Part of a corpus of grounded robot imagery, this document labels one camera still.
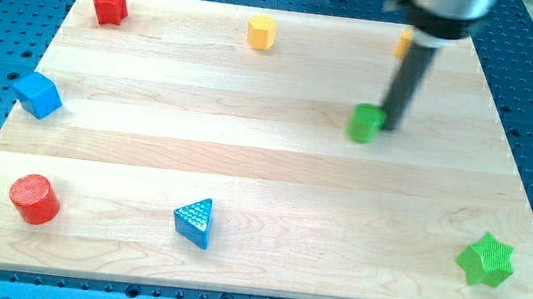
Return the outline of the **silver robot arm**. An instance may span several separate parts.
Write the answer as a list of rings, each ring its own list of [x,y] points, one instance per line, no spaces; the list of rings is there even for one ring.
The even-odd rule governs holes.
[[[489,20],[497,0],[386,0],[383,11],[406,11],[406,22],[435,38],[460,40]]]

